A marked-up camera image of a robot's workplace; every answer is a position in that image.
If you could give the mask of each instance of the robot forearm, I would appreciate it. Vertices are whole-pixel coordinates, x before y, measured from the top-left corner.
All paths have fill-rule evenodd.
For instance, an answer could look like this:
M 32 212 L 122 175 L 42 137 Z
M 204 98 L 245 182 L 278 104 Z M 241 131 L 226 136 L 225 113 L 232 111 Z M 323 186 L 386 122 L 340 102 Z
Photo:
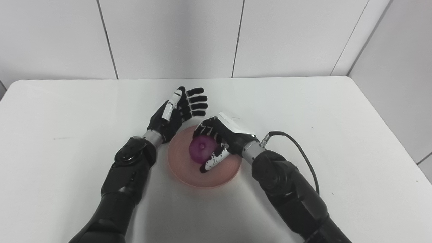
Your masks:
M 252 144 L 245 149 L 243 157 L 248 162 L 253 158 L 252 176 L 293 232 L 309 243 L 351 242 L 330 219 L 326 204 L 297 167 L 262 147 Z
M 155 131 L 131 137 L 117 152 L 95 214 L 70 243 L 124 243 L 133 209 L 141 201 L 150 167 L 156 161 L 156 148 L 162 144 L 159 137 Z

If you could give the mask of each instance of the white fingertip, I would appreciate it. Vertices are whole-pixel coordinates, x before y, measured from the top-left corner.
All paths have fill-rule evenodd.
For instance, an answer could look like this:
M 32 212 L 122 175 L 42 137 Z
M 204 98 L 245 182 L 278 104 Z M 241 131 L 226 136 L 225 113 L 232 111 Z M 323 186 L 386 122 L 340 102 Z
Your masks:
M 226 150 L 226 148 L 224 148 L 222 150 L 222 152 L 220 153 L 219 156 L 215 156 L 215 154 L 213 153 L 210 160 L 208 160 L 206 162 L 205 169 L 207 171 L 211 170 L 213 167 L 215 167 L 217 164 L 219 164 L 222 160 L 224 160 L 228 155 L 229 155 L 229 152 L 228 152 L 228 150 Z

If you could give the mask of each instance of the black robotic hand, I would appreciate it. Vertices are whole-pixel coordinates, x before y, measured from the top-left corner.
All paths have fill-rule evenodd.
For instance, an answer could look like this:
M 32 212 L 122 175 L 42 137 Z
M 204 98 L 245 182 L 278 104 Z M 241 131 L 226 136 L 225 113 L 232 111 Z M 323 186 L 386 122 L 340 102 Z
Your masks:
M 170 100 L 156 111 L 151 117 L 147 130 L 154 130 L 162 135 L 163 143 L 168 143 L 175 136 L 181 124 L 194 116 L 205 116 L 201 109 L 208 107 L 207 96 L 201 95 L 203 88 L 195 88 L 189 91 L 181 86 Z
M 101 201 L 89 222 L 69 243 L 124 243 L 135 206 L 141 201 L 157 148 L 168 143 L 184 121 L 204 116 L 203 88 L 179 87 L 151 117 L 143 136 L 131 137 L 114 157 L 102 185 Z
M 230 153 L 243 157 L 248 144 L 259 143 L 257 137 L 244 126 L 240 126 L 241 121 L 233 118 L 224 112 L 203 120 L 195 129 L 193 138 L 199 135 L 214 137 L 218 147 L 207 159 L 207 162 L 200 168 L 202 173 L 212 169 L 225 159 Z

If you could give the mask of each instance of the cable connector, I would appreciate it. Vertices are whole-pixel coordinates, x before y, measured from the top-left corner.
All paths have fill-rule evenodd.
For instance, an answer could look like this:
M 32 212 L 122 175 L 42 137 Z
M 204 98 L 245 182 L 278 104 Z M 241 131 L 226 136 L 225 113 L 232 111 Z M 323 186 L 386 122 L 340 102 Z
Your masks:
M 264 148 L 264 147 L 267 145 L 269 139 L 270 139 L 270 134 L 267 133 L 267 135 L 266 135 L 266 136 L 264 137 L 264 139 L 261 141 L 261 143 L 260 143 L 260 147 Z

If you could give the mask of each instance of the pink plate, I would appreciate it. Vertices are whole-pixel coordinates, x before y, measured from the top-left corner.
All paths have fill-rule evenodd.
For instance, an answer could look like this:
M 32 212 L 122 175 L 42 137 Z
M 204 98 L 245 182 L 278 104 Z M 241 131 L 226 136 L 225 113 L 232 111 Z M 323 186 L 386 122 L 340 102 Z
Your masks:
M 205 174 L 200 172 L 200 164 L 189 155 L 189 145 L 197 126 L 188 127 L 171 140 L 168 148 L 168 165 L 172 173 L 184 184 L 201 189 L 211 189 L 229 182 L 238 172 L 241 157 L 230 154 L 222 162 Z

